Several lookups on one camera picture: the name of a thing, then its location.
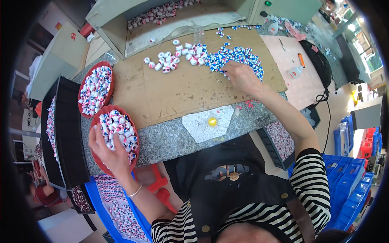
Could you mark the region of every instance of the black cord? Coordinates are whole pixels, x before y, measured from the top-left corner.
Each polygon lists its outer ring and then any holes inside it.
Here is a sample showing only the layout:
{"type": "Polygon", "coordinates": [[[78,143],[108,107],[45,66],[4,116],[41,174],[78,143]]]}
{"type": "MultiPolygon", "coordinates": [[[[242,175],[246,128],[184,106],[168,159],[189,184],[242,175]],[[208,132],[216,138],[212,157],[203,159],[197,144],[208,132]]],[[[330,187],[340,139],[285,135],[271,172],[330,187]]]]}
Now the black cord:
{"type": "Polygon", "coordinates": [[[324,152],[326,151],[326,147],[327,147],[327,142],[328,142],[328,135],[329,135],[329,126],[331,124],[331,110],[329,109],[329,104],[328,104],[328,95],[327,97],[324,96],[324,94],[319,94],[318,96],[316,96],[315,100],[318,102],[316,105],[318,105],[320,102],[327,102],[327,106],[328,106],[328,113],[329,113],[329,122],[328,122],[328,130],[327,130],[327,138],[326,138],[326,144],[324,146],[324,149],[323,149],[323,154],[324,152]]]}

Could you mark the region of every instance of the person's right hand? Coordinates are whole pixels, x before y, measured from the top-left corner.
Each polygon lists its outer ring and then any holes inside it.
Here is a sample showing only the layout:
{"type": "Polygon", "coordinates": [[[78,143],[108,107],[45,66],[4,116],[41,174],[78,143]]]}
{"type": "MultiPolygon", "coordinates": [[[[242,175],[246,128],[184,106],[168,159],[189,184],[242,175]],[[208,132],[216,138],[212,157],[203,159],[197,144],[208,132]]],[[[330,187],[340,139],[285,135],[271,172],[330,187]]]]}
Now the person's right hand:
{"type": "Polygon", "coordinates": [[[230,78],[232,86],[235,89],[251,96],[255,96],[257,91],[265,86],[249,65],[229,61],[221,69],[230,78]]]}
{"type": "Polygon", "coordinates": [[[89,147],[100,158],[114,176],[120,181],[131,177],[128,153],[119,140],[119,134],[114,134],[115,150],[107,148],[100,124],[95,125],[89,132],[89,147]]]}

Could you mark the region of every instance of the black and white striped shirt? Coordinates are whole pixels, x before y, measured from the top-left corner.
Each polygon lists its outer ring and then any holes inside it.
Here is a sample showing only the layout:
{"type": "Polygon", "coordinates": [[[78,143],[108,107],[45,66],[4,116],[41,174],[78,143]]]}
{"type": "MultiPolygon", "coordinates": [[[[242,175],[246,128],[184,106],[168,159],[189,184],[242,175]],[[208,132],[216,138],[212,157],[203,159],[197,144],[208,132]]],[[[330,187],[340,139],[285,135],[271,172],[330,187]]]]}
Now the black and white striped shirt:
{"type": "MultiPolygon", "coordinates": [[[[329,188],[326,167],[320,152],[305,149],[297,157],[292,176],[289,178],[293,190],[309,213],[315,234],[327,225],[331,218],[329,188]]],[[[252,203],[232,212],[219,232],[233,223],[248,222],[258,225],[282,242],[303,242],[296,221],[283,205],[252,203]]],[[[173,220],[159,219],[151,227],[152,241],[197,242],[192,219],[190,201],[184,203],[173,220]]]]}

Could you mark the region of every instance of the plastic bottle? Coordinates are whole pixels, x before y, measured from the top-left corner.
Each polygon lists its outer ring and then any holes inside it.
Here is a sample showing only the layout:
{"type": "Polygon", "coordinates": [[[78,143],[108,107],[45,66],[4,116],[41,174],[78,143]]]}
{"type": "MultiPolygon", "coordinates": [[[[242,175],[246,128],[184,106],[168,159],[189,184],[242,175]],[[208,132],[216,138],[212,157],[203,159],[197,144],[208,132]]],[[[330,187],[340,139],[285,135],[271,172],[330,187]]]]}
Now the plastic bottle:
{"type": "Polygon", "coordinates": [[[296,79],[301,75],[301,71],[303,70],[303,66],[294,66],[288,71],[289,77],[292,79],[296,79]]]}
{"type": "Polygon", "coordinates": [[[275,23],[272,23],[272,24],[269,26],[268,31],[269,31],[270,34],[272,34],[272,35],[277,34],[277,31],[278,31],[278,21],[276,21],[275,23]]]}

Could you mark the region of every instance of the apron button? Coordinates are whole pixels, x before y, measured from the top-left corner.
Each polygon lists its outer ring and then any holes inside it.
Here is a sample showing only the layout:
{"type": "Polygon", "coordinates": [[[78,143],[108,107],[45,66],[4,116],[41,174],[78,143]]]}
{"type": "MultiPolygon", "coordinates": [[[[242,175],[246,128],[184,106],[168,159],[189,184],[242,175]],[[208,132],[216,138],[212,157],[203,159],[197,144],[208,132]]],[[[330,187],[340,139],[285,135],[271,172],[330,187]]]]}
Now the apron button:
{"type": "Polygon", "coordinates": [[[201,231],[203,232],[208,232],[209,231],[209,226],[208,225],[204,225],[203,227],[201,227],[201,231]]]}

